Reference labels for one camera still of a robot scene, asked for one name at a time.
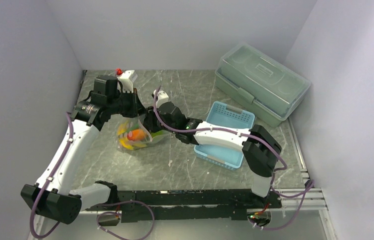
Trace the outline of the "green custard apple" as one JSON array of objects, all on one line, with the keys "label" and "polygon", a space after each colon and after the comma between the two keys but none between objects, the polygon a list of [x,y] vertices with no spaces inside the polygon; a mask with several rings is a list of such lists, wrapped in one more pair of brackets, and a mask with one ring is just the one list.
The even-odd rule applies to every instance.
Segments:
[{"label": "green custard apple", "polygon": [[158,137],[158,136],[163,136],[163,135],[165,135],[165,134],[168,134],[168,132],[167,132],[167,131],[164,131],[164,130],[160,130],[160,131],[158,131],[158,132],[153,132],[153,133],[151,133],[151,137],[152,137],[152,138],[156,138],[156,137]]}]

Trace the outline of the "orange mango fruit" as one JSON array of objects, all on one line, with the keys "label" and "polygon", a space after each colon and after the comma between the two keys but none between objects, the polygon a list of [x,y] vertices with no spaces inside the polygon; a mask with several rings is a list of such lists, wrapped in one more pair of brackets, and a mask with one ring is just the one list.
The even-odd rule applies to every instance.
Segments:
[{"label": "orange mango fruit", "polygon": [[146,132],[144,130],[140,129],[140,128],[131,130],[127,134],[127,139],[129,141],[133,141],[133,142],[142,141],[146,138],[147,138]]}]

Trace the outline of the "yellow banana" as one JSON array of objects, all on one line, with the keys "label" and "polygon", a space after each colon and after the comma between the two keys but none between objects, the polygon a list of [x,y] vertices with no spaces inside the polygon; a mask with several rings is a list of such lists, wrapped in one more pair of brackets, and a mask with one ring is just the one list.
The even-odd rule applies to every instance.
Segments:
[{"label": "yellow banana", "polygon": [[138,141],[131,142],[131,141],[122,141],[121,140],[120,144],[121,144],[122,147],[124,147],[128,150],[136,150],[136,149],[147,147],[147,144],[142,143],[142,142],[138,142]]},{"label": "yellow banana", "polygon": [[129,122],[127,121],[121,122],[117,128],[117,136],[118,136],[119,144],[122,147],[124,147],[127,150],[132,150],[132,146],[128,143],[128,138],[127,138],[128,126],[129,126]]}]

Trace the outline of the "clear zip top bag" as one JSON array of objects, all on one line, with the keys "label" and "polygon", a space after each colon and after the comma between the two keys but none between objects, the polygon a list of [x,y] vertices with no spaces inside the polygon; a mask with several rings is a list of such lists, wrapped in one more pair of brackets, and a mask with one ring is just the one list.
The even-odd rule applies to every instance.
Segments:
[{"label": "clear zip top bag", "polygon": [[170,133],[157,129],[153,107],[149,106],[145,113],[135,118],[124,117],[117,126],[116,135],[120,147],[133,151],[156,145]]}]

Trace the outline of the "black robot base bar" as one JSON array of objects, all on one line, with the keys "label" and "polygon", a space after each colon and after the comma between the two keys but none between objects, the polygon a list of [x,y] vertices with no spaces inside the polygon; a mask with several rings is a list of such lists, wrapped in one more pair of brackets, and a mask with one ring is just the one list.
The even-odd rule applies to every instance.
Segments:
[{"label": "black robot base bar", "polygon": [[260,197],[250,189],[120,190],[111,200],[120,206],[94,205],[89,211],[121,211],[123,223],[156,220],[231,219],[245,221],[253,212],[282,207],[270,192]]}]

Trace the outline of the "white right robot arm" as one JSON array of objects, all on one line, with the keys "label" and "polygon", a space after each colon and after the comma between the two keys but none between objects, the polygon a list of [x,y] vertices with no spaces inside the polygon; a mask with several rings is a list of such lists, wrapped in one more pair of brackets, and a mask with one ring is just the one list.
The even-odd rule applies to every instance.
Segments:
[{"label": "white right robot arm", "polygon": [[261,125],[252,128],[230,128],[213,122],[186,117],[172,102],[153,106],[146,114],[144,127],[157,132],[174,133],[185,144],[218,146],[241,152],[254,173],[250,201],[257,208],[269,202],[269,191],[277,171],[276,163],[283,162],[281,146]]}]

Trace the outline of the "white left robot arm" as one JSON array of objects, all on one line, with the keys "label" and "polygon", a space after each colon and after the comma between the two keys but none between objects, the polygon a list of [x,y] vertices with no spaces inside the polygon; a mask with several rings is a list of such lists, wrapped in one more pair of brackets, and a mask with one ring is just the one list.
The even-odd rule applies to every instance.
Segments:
[{"label": "white left robot arm", "polygon": [[112,210],[118,205],[117,186],[97,181],[72,189],[77,168],[112,115],[135,118],[145,112],[133,82],[138,75],[127,70],[120,75],[99,75],[93,90],[79,101],[67,117],[67,132],[50,164],[35,184],[25,184],[21,197],[31,208],[30,224],[36,215],[70,224],[79,212],[101,205]]}]

